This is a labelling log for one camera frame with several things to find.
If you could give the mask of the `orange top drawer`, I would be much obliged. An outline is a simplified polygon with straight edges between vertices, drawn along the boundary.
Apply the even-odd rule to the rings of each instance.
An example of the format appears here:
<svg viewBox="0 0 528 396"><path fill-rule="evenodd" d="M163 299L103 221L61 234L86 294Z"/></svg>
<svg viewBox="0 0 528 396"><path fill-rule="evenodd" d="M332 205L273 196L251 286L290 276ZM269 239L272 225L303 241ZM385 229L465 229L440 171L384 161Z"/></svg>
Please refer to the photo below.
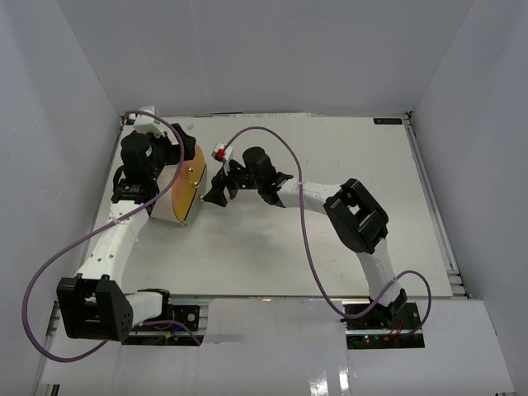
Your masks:
<svg viewBox="0 0 528 396"><path fill-rule="evenodd" d="M204 152L199 144L195 144L195 156L193 159L185 160L181 173L189 177L198 177L206 169Z"/></svg>

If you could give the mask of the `yellow drawer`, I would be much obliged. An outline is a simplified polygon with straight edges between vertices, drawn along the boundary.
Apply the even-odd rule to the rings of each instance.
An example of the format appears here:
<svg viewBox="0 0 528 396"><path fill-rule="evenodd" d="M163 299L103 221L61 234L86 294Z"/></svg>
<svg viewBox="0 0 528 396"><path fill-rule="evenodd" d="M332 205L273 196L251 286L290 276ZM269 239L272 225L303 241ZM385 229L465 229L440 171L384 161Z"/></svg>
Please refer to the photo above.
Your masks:
<svg viewBox="0 0 528 396"><path fill-rule="evenodd" d="M174 210L177 210L178 207L189 206L192 201L192 196L194 195L193 183L198 182L202 175L198 177L189 177L183 175L182 170L180 171L171 189L172 207Z"/></svg>

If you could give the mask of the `cream cylindrical drawer organizer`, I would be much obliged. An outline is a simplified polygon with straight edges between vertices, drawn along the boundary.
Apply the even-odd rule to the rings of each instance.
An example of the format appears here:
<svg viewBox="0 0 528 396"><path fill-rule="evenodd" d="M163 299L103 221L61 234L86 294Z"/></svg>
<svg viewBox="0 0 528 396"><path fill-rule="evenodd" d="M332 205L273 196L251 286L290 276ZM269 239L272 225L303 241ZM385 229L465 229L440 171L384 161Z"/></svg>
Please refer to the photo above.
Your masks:
<svg viewBox="0 0 528 396"><path fill-rule="evenodd" d="M155 202L151 216L188 227L198 214L206 182L205 155L200 145L196 144L195 157L184 161L171 189Z"/></svg>

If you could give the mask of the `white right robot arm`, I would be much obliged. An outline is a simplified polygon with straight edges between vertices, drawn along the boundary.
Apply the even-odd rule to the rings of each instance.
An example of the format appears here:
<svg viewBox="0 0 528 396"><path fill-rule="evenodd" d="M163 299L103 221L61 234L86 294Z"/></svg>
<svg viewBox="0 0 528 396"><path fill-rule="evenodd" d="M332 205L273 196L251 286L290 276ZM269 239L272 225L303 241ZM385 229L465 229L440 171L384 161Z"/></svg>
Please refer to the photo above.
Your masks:
<svg viewBox="0 0 528 396"><path fill-rule="evenodd" d="M389 217L363 184L351 178L341 185L301 182L271 164L261 147L243 152L243 163L232 159L232 149L217 144L213 159L222 167L213 176L203 200L225 207L239 191L255 190L271 206L304 208L326 215L339 240L361 264L374 308L370 311L381 328L393 328L403 317L407 295L399 284L387 247Z"/></svg>

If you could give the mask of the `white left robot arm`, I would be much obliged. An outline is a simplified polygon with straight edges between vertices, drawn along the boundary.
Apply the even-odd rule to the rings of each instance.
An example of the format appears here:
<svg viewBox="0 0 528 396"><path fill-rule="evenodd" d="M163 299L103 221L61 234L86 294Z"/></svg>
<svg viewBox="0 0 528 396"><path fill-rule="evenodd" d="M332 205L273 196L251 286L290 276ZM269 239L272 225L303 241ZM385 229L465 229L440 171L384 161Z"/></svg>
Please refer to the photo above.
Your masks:
<svg viewBox="0 0 528 396"><path fill-rule="evenodd" d="M205 157L194 137L178 123L172 128L180 144L157 124L140 122L120 142L122 164L112 181L107 228L75 276L62 278L57 286L70 338L124 342L133 328L147 320L157 329L173 322L175 311L167 290L125 294L121 289L126 263L148 220L187 226L197 210Z"/></svg>

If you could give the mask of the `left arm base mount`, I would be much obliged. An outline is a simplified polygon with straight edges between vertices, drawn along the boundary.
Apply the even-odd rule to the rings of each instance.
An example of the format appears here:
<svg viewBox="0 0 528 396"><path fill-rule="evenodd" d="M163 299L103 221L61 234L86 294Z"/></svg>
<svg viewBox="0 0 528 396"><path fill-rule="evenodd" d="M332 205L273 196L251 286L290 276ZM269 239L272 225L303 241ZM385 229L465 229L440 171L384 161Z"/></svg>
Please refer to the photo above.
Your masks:
<svg viewBox="0 0 528 396"><path fill-rule="evenodd" d="M124 344L154 347L198 347L208 321L208 307L198 304L170 304L168 313L151 319L161 324L144 324L133 328Z"/></svg>

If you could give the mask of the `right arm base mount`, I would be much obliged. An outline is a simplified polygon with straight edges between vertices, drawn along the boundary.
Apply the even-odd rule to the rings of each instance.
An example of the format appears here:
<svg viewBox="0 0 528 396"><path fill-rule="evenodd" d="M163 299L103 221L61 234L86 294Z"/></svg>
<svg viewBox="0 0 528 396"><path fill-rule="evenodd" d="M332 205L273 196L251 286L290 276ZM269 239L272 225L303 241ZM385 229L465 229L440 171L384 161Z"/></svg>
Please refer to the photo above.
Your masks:
<svg viewBox="0 0 528 396"><path fill-rule="evenodd" d="M422 349L426 346L416 303L407 303L392 321L370 312L358 319L342 318L349 351Z"/></svg>

